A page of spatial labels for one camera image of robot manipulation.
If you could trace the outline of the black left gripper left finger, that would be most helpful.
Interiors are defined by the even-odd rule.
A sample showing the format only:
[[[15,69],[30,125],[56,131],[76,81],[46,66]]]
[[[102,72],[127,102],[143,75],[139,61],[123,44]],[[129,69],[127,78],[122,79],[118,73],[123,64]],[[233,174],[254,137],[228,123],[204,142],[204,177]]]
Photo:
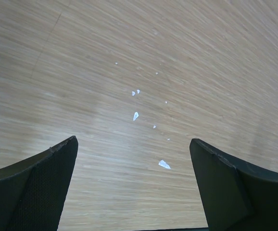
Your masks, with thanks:
[[[0,169],[0,231],[56,231],[78,152],[76,136]]]

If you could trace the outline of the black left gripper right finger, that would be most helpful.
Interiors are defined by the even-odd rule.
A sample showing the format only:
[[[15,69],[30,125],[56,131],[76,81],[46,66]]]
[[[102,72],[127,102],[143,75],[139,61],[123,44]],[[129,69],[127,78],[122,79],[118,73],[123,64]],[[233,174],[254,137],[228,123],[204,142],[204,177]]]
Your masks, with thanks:
[[[208,229],[278,231],[278,173],[192,139],[190,156]]]

